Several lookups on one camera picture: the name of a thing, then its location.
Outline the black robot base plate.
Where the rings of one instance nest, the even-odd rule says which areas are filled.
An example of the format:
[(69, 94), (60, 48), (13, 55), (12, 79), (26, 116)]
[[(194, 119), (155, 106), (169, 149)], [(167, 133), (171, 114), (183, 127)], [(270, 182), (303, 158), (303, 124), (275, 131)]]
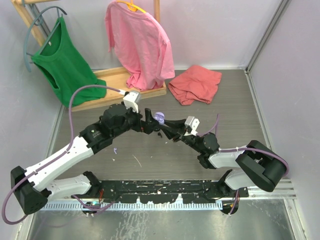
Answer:
[(235, 190), (212, 180), (103, 180), (93, 190), (77, 197), (124, 204), (133, 204), (137, 200), (143, 204), (171, 204), (182, 197), (184, 204), (200, 204), (215, 203), (218, 199), (235, 195)]

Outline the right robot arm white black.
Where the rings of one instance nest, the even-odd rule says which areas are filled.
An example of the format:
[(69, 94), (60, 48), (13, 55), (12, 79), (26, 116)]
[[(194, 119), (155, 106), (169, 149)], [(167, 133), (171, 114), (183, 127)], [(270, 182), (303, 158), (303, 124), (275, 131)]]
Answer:
[(199, 163), (205, 169), (230, 168), (222, 177), (219, 191), (231, 197), (237, 189), (258, 187), (272, 192), (279, 181), (289, 173), (288, 163), (257, 140), (235, 148), (222, 149), (216, 134), (199, 134), (199, 120), (193, 116), (182, 120), (160, 120), (159, 128), (168, 139), (182, 141), (199, 153)]

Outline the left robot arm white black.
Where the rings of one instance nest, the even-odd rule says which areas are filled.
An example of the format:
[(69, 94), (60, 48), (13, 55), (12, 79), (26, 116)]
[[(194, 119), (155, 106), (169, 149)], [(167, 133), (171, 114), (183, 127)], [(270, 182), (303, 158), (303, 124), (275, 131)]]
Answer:
[(56, 178), (77, 163), (92, 157), (110, 146), (114, 138), (134, 130), (150, 134), (165, 122), (161, 112), (145, 115), (124, 104), (113, 104), (96, 123), (87, 126), (70, 143), (45, 160), (23, 169), (11, 170), (11, 188), (25, 215), (42, 209), (47, 202), (62, 197), (95, 198), (99, 195), (101, 183), (90, 171), (79, 176), (57, 180)]

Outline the lilac earbud charging case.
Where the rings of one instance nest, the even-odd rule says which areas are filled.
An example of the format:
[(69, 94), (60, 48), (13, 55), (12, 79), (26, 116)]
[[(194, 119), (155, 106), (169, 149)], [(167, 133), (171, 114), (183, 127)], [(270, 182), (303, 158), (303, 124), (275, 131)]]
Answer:
[(158, 123), (160, 125), (164, 125), (165, 124), (165, 115), (164, 113), (162, 112), (156, 112), (154, 115), (153, 115), (153, 118), (158, 121)]

